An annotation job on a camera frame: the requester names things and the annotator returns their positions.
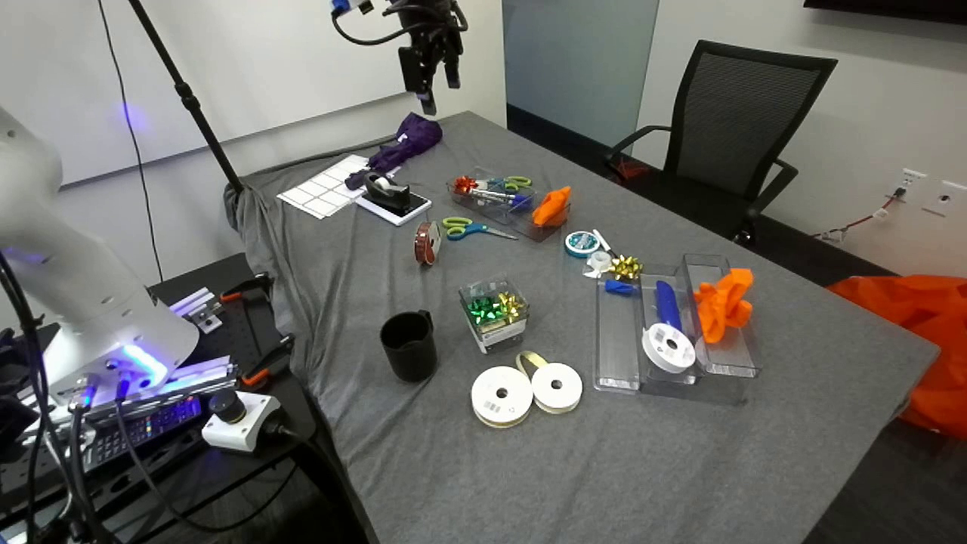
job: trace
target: plastic bag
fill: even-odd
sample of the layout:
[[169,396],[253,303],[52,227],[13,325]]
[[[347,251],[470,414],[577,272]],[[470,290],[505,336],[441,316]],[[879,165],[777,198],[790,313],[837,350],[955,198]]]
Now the plastic bag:
[[914,387],[903,419],[967,440],[967,280],[846,279],[832,290],[941,349],[933,367]]

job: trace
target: wire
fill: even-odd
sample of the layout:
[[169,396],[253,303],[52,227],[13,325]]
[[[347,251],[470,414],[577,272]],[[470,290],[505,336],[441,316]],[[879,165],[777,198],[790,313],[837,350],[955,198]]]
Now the wire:
[[42,350],[40,350],[40,340],[38,340],[38,325],[32,325],[32,313],[30,313],[30,303],[18,285],[18,279],[13,274],[2,251],[0,251],[0,285],[6,290],[6,300],[13,306],[13,313],[18,316],[18,325],[22,325],[22,336],[24,336],[24,345],[26,345],[26,364],[30,364],[30,387],[32,387],[32,398],[38,398],[38,411],[40,411],[40,424],[38,424],[38,440],[30,446],[30,461],[26,461],[26,541],[32,541],[32,532],[38,532],[38,457],[40,457],[40,446],[42,446],[42,435],[49,434],[49,379],[45,379],[45,368],[42,368]]
[[250,523],[253,516],[261,516],[261,514],[282,495],[282,489],[292,480],[292,476],[295,476],[295,470],[300,470],[300,465],[292,465],[290,476],[284,476],[284,480],[276,488],[276,494],[273,494],[264,506],[257,506],[249,516],[243,516],[243,519],[236,519],[236,523],[228,523],[228,526],[207,526],[207,523],[197,523],[197,519],[184,516],[184,514],[158,489],[158,484],[154,484],[154,479],[147,476],[144,464],[142,464],[140,453],[134,451],[134,442],[129,442],[129,435],[127,435],[127,424],[124,424],[124,409],[120,409],[120,401],[116,401],[116,419],[118,419],[118,431],[120,431],[127,457],[129,457],[129,464],[135,465],[135,471],[142,476],[142,480],[144,480],[144,488],[152,489],[154,502],[158,502],[161,509],[166,509],[180,523],[184,523],[184,526],[190,526],[190,530],[200,530],[200,532],[233,532],[233,530]]
[[404,37],[404,32],[397,32],[397,33],[388,33],[388,37],[377,37],[377,39],[357,39],[357,37],[351,37],[347,32],[343,32],[335,11],[332,11],[332,28],[335,28],[335,33],[339,33],[343,39],[347,39],[347,42],[355,42],[355,47],[362,47],[362,50],[369,50],[369,47],[384,47],[384,42],[394,42],[394,39]]
[[30,461],[26,461],[26,541],[38,539],[38,457],[40,457],[40,446],[45,442],[52,457],[56,457],[56,465],[60,470],[60,479],[65,479],[65,488],[71,494],[73,502],[80,502],[80,519],[95,530],[95,536],[100,541],[116,541],[97,519],[92,502],[85,506],[88,495],[80,494],[80,480],[82,480],[82,471],[73,476],[73,470],[67,465],[65,461],[65,451],[57,446],[57,434],[52,431],[52,387],[49,387],[49,373],[45,373],[45,364],[42,364],[42,349],[40,349],[40,333],[38,333],[38,322],[32,322],[32,313],[30,313],[30,303],[16,279],[16,272],[10,268],[2,251],[0,251],[0,285],[22,322],[22,333],[24,333],[24,345],[26,345],[26,360],[30,360],[30,387],[32,387],[32,398],[38,398],[38,411],[40,411],[40,424],[38,424],[38,440],[30,446]]
[[85,526],[95,532],[97,541],[118,541],[100,519],[95,510],[95,502],[88,495],[88,484],[85,484],[85,470],[82,470],[82,447],[80,447],[80,435],[82,435],[82,409],[73,411],[73,424],[71,424],[71,476],[73,480],[73,500],[82,509],[82,516],[88,519]]
[[142,144],[140,144],[140,136],[135,136],[134,122],[129,122],[127,85],[124,85],[124,72],[120,72],[120,64],[118,64],[116,37],[112,37],[112,24],[108,24],[108,16],[105,16],[105,10],[102,10],[102,0],[97,0],[97,11],[100,11],[102,37],[105,37],[105,47],[108,47],[108,55],[112,55],[112,68],[116,68],[116,78],[118,78],[118,94],[120,94],[124,128],[127,128],[127,139],[129,139],[129,144],[134,144],[135,171],[140,171],[140,181],[142,181],[142,204],[144,204],[144,219],[147,219],[147,239],[152,239],[152,255],[154,255],[154,272],[158,272],[158,280],[162,280],[162,265],[161,265],[161,251],[158,251],[158,233],[154,233],[154,212],[152,212],[152,191],[147,191]]
[[822,239],[822,241],[841,241],[846,239],[848,231],[863,227],[863,224],[870,224],[874,219],[883,219],[895,204],[903,199],[908,191],[895,191],[879,210],[874,210],[870,214],[859,219],[859,222],[848,222],[843,227],[833,227],[833,231],[826,231],[826,233],[814,233],[814,239]]

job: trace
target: orange plastic piece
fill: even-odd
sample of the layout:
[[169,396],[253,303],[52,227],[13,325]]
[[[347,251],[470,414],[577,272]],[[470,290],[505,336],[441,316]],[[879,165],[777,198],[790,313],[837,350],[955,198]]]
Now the orange plastic piece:
[[538,231],[561,227],[567,224],[567,212],[570,212],[570,187],[565,184],[545,195],[542,207],[532,212],[532,224]]
[[967,440],[967,279],[846,279],[832,290],[941,345],[933,367],[909,392],[903,419]]
[[741,329],[754,322],[754,303],[745,300],[754,280],[754,268],[732,268],[717,285],[696,290],[702,340],[706,345],[718,345],[729,327]]

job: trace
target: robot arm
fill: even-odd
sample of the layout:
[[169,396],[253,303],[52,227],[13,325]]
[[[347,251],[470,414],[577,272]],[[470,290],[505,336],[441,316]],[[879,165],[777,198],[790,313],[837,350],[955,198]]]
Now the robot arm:
[[[355,10],[351,0],[332,0],[332,24],[343,37],[347,37],[339,28],[339,20]],[[470,32],[470,22],[461,10],[458,0],[389,0],[389,10],[384,16],[398,16],[398,33],[411,37],[408,50],[398,50],[398,68],[403,68],[403,83],[404,91],[419,98],[419,107],[426,114],[436,114],[436,98],[432,98],[432,76],[436,68],[443,64],[443,76],[451,89],[461,89],[461,55],[463,55],[463,39],[461,33]]]
[[100,239],[57,214],[60,176],[60,159],[0,107],[0,251],[60,325],[45,350],[52,392],[73,401],[97,387],[108,401],[118,381],[158,387],[200,329],[152,303]]

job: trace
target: packaging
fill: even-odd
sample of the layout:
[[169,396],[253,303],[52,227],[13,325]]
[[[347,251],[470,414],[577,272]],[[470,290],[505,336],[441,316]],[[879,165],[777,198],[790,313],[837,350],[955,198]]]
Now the packaging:
[[526,333],[526,300],[505,279],[461,286],[461,306],[482,355]]

